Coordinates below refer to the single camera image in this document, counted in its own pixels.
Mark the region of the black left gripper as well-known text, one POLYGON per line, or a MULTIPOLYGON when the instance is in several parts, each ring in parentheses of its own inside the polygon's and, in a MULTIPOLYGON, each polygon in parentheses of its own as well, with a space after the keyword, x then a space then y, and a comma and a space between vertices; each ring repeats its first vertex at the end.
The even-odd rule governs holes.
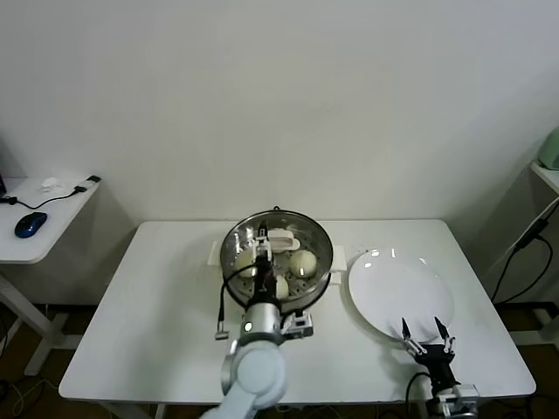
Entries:
POLYGON ((278 304, 277 279, 273 273, 273 249, 267 222, 259 226, 259 239, 252 241, 252 264, 257 272, 254 280, 254 303, 278 304))

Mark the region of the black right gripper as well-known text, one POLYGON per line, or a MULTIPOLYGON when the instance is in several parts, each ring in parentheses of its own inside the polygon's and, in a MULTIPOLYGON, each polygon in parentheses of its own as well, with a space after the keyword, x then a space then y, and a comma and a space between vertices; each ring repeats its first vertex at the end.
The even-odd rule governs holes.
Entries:
POLYGON ((458 385, 451 363, 455 357, 453 350, 455 337, 451 336, 445 324, 434 318, 442 344, 429 344, 424 347, 411 337, 411 331, 405 318, 402 318, 402 334, 406 351, 412 356, 417 356, 417 363, 427 368, 433 388, 452 388, 458 385))

